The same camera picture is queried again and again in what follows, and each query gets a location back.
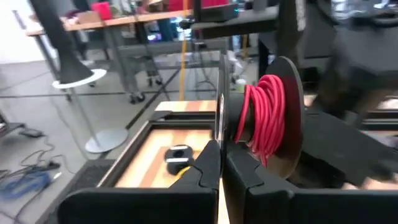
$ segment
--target gray floor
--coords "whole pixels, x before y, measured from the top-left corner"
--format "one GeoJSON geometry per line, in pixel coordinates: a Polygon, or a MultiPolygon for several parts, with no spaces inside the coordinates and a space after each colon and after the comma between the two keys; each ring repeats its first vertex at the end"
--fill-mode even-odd
{"type": "MultiPolygon", "coordinates": [[[[103,57],[101,54],[95,55],[99,58],[103,57]]],[[[246,75],[250,74],[248,80],[254,79],[256,76],[255,70],[255,64],[249,66],[247,72],[245,72],[246,75]]],[[[174,72],[175,70],[161,71],[164,81],[166,82],[174,72]]],[[[197,72],[197,81],[204,80],[202,71],[197,70],[197,72]]],[[[209,75],[214,85],[216,85],[217,73],[217,69],[214,68],[213,73],[209,75]]],[[[166,87],[170,91],[171,100],[178,100],[179,77],[180,75],[177,75],[166,87]]],[[[198,88],[201,91],[195,92],[196,80],[193,70],[187,70],[185,77],[186,100],[215,98],[215,91],[208,84],[199,86],[198,88]]],[[[98,80],[95,88],[83,86],[76,89],[81,94],[80,99],[83,106],[90,115],[91,122],[97,131],[112,127],[125,127],[160,88],[157,85],[148,87],[144,72],[138,74],[137,79],[139,88],[146,93],[145,102],[137,105],[132,105],[127,101],[119,77],[113,72],[98,80]]],[[[55,150],[47,154],[46,157],[63,154],[70,169],[77,171],[85,163],[78,147],[84,147],[89,134],[80,114],[76,111],[74,103],[69,103],[61,92],[53,90],[50,86],[52,82],[52,75],[45,62],[0,65],[0,110],[10,121],[23,122],[30,128],[43,131],[49,137],[49,142],[55,145],[55,150]],[[72,138],[71,131],[58,116],[56,108],[60,108],[62,116],[70,126],[72,133],[77,136],[78,146],[72,138]]],[[[166,97],[162,93],[149,105],[149,108],[129,130],[129,138],[133,137],[152,114],[154,108],[165,99],[166,97]]],[[[111,151],[108,158],[117,158],[125,144],[111,151]]],[[[32,152],[48,148],[44,144],[43,138],[28,139],[18,135],[17,131],[9,134],[0,139],[0,170],[19,169],[21,168],[19,163],[23,158],[32,152]]],[[[92,159],[98,157],[98,155],[93,154],[88,156],[92,159]]],[[[20,217],[22,223],[35,223],[73,177],[73,174],[66,170],[65,162],[59,162],[62,163],[62,176],[26,208],[20,217]]],[[[0,211],[15,216],[23,204],[32,196],[33,193],[30,193],[16,200],[0,199],[0,211]]],[[[0,214],[0,223],[11,224],[13,221],[0,214]]]]}

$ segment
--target wall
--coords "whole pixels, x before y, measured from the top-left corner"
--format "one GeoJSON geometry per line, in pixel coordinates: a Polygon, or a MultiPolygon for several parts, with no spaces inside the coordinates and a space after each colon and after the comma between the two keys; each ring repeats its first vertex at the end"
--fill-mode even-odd
{"type": "MultiPolygon", "coordinates": [[[[26,0],[0,0],[0,64],[43,60],[43,55],[33,37],[27,37],[16,21],[12,10],[18,11],[24,24],[31,29],[38,25],[29,19],[33,14],[26,0]]],[[[55,51],[45,40],[45,45],[54,57],[55,51]]]]}

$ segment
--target coiled red wire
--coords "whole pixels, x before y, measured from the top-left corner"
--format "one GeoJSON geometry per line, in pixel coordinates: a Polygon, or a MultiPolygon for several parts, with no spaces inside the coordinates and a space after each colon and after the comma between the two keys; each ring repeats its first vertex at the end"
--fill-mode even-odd
{"type": "Polygon", "coordinates": [[[257,86],[246,85],[235,143],[242,135],[250,101],[254,105],[255,125],[248,146],[266,166],[268,157],[276,152],[284,137],[285,90],[282,80],[276,75],[264,75],[257,86]]]}

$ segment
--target blue cable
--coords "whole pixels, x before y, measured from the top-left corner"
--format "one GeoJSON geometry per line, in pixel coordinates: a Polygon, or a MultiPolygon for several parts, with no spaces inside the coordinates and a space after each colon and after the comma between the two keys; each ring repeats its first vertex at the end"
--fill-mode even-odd
{"type": "Polygon", "coordinates": [[[40,191],[50,185],[52,179],[48,172],[31,172],[21,177],[13,177],[0,183],[0,197],[19,198],[31,191],[40,191]]]}

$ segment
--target red object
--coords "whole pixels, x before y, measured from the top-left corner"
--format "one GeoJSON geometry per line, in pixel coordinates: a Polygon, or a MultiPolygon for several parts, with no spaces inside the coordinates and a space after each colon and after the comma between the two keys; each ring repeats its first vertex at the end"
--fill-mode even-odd
{"type": "MultiPolygon", "coordinates": [[[[192,9],[192,1],[187,0],[188,9],[192,9]]],[[[184,0],[169,0],[169,11],[179,11],[182,10],[184,0]]],[[[211,7],[211,6],[223,6],[229,4],[229,0],[201,0],[202,7],[211,7]]]]}
{"type": "Polygon", "coordinates": [[[111,6],[109,5],[109,2],[93,3],[91,8],[99,13],[102,20],[112,19],[111,6]]]}
{"type": "Polygon", "coordinates": [[[246,85],[242,113],[236,130],[236,143],[242,135],[250,101],[254,105],[255,125],[248,146],[266,166],[268,157],[276,152],[284,137],[285,90],[282,80],[276,75],[264,75],[258,86],[246,85]]]}

